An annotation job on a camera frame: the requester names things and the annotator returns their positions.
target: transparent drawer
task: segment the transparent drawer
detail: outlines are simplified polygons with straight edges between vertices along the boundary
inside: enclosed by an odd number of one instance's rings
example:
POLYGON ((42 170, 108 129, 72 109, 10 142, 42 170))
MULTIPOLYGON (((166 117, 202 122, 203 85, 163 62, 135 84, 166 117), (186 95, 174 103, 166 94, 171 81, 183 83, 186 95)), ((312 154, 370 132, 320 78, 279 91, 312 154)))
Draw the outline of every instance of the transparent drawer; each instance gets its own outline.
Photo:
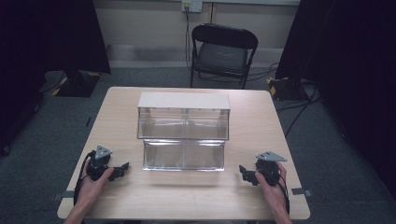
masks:
POLYGON ((227 94, 142 92, 137 138, 229 139, 227 94))
POLYGON ((144 170, 224 170, 224 141, 144 140, 144 170))

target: wooden table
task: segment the wooden table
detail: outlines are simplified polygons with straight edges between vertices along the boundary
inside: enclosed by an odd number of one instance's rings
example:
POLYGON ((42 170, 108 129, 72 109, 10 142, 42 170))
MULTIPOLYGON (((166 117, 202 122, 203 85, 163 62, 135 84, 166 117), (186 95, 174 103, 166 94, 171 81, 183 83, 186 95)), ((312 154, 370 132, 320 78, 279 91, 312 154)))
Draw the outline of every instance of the wooden table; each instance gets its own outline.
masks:
MULTIPOLYGON (((271 150, 285 157, 290 217, 307 219, 309 208, 271 96, 267 91, 113 87, 107 92, 67 190, 74 190, 84 157, 96 146, 113 150, 110 166, 130 162, 125 177, 107 182, 87 218, 172 220, 273 219, 260 187, 242 180, 238 165, 254 170, 256 155, 271 150), (230 140, 224 149, 224 171, 144 171, 143 141, 136 138, 137 104, 142 91, 227 93, 230 140)), ((58 210, 66 218, 73 199, 58 210)))

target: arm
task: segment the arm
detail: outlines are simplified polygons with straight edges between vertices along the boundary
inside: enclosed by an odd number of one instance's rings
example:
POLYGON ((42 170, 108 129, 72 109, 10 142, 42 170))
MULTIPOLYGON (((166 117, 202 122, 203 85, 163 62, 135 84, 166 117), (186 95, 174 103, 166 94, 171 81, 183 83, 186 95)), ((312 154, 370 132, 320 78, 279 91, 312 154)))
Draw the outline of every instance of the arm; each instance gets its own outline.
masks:
MULTIPOLYGON (((282 164, 280 164, 280 162, 277 161, 276 164, 279 167, 280 175, 286 180, 286 169, 282 164)), ((256 178, 262 186, 262 196, 265 201, 268 202, 276 224, 290 224, 291 220, 288 212, 286 211, 285 196, 283 195, 280 187, 278 185, 273 187, 268 185, 264 176, 259 172, 256 172, 256 178)), ((285 183, 283 181, 280 181, 280 184, 285 188, 285 183)))
POLYGON ((67 219, 64 221, 64 224, 81 223, 82 219, 88 214, 88 212, 90 212, 92 206, 96 203, 100 193, 102 192, 103 185, 114 171, 114 168, 108 168, 98 180, 93 181, 89 176, 87 176, 86 170, 88 164, 89 161, 85 163, 85 167, 82 172, 82 176, 86 177, 83 177, 77 203, 73 207, 67 219))

